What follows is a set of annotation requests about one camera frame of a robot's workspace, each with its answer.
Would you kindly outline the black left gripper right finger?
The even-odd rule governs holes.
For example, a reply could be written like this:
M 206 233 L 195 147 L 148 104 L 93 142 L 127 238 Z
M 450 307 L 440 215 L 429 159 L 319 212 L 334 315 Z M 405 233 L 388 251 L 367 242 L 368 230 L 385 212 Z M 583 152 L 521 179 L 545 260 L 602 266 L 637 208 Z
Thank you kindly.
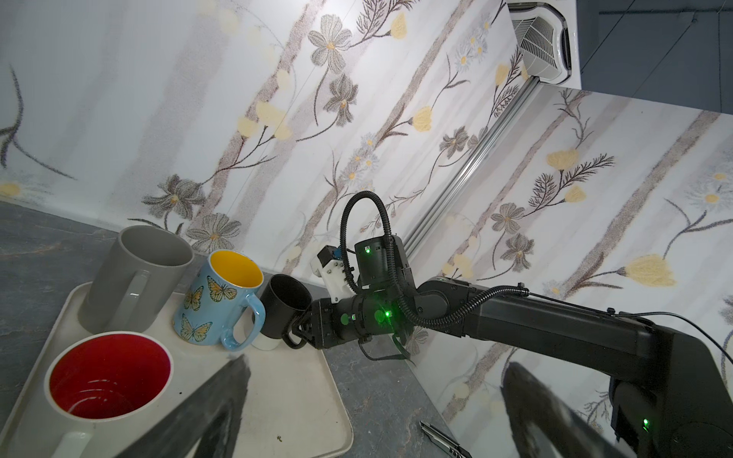
M 501 392 L 519 456 L 623 456 L 521 364 L 509 364 Z

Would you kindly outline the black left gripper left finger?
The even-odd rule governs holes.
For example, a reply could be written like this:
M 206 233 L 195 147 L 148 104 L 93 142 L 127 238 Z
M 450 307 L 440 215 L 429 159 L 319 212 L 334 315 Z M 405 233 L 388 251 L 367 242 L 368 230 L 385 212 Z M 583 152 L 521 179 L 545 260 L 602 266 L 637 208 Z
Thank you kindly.
M 231 457 L 251 370 L 244 356 L 225 364 L 120 457 Z

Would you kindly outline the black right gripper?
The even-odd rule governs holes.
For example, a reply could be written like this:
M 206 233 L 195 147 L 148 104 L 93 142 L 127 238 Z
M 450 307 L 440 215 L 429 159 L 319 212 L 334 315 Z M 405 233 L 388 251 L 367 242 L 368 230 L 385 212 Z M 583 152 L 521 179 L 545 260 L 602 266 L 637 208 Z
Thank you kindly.
M 282 340 L 291 349 L 301 349 L 308 344 L 316 349 L 327 349 L 363 339 L 366 336 L 363 324 L 357 297 L 338 303 L 320 299 L 314 301 L 309 310 L 293 318 L 290 327 L 283 332 Z M 308 339 L 302 332 L 310 332 Z

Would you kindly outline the white black two-tone mug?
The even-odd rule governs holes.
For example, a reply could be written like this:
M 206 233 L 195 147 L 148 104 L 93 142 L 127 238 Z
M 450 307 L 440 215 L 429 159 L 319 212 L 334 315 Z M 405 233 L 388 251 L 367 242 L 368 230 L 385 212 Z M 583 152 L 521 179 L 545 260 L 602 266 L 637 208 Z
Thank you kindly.
M 307 287 L 288 275 L 276 274 L 261 288 L 259 299 L 265 307 L 265 324 L 253 347 L 269 351 L 285 343 L 291 349 L 303 348 L 307 342 L 301 339 L 296 343 L 290 335 L 294 322 L 303 316 L 312 302 Z

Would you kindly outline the blue butterfly mug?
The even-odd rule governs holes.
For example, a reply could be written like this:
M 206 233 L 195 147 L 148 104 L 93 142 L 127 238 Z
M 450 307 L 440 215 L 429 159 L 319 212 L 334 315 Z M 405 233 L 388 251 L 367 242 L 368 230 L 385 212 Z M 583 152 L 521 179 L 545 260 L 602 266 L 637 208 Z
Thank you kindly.
M 239 352 L 251 345 L 265 324 L 265 306 L 257 296 L 265 276 L 245 255 L 221 249 L 211 253 L 186 291 L 173 318 L 178 336 L 192 345 L 222 345 Z M 243 342 L 235 326 L 251 311 L 253 327 Z

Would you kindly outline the cream white mug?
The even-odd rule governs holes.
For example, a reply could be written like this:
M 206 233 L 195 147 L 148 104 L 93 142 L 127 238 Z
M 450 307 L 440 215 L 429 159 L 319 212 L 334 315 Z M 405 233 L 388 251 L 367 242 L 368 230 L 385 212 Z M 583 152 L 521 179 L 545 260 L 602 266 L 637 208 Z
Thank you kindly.
M 9 457 L 110 457 L 140 431 L 172 382 L 158 340 L 114 331 L 82 339 L 51 362 L 9 440 Z

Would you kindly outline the grey ceramic mug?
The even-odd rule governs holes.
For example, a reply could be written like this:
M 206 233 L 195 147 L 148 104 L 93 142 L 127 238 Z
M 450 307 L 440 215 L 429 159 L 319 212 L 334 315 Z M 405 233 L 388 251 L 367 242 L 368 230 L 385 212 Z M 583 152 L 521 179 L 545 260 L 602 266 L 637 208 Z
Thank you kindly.
M 152 226 L 118 233 L 77 313 L 92 334 L 145 332 L 195 259 L 180 236 Z

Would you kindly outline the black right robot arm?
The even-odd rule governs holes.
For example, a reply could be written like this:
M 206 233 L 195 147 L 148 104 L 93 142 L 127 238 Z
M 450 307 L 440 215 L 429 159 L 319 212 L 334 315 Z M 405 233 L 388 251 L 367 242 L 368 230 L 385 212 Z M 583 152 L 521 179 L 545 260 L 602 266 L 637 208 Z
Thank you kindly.
M 327 246 L 336 283 L 292 324 L 318 349 L 389 334 L 407 358 L 417 327 L 493 341 L 610 379 L 612 428 L 639 457 L 727 457 L 732 401 L 707 345 L 644 318 L 567 305 L 525 286 L 445 277 L 416 284 L 397 236 Z

